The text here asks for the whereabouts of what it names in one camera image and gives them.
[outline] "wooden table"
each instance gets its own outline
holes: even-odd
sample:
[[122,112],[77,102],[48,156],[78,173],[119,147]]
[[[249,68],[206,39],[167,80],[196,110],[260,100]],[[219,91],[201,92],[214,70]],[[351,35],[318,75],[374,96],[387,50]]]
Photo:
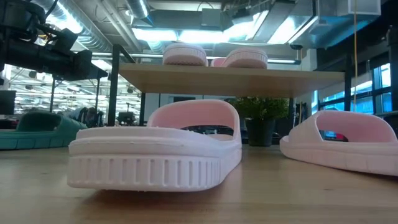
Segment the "wooden table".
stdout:
[[143,93],[294,98],[344,82],[341,72],[125,63],[120,74]]
[[360,174],[246,148],[203,192],[67,186],[67,149],[0,151],[0,223],[398,223],[398,178]]

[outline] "ductwork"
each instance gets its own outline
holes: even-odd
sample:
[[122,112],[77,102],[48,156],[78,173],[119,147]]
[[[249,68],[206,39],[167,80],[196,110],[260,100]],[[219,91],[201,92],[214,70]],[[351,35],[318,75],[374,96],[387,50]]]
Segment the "ductwork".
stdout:
[[150,8],[147,0],[125,0],[130,13],[134,18],[143,19],[148,17]]
[[[33,0],[32,3],[38,4],[44,10],[49,10],[54,0]],[[66,22],[73,18],[78,25],[83,28],[77,41],[93,52],[111,52],[112,44],[93,24],[90,18],[76,5],[73,0],[58,0],[52,15],[57,23]]]

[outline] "wooden shelf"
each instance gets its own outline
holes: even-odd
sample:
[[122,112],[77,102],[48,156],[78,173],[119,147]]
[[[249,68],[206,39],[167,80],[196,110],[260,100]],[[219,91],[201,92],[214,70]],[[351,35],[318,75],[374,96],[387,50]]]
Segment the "wooden shelf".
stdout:
[[120,74],[145,93],[292,98],[344,81],[341,72],[124,63]]

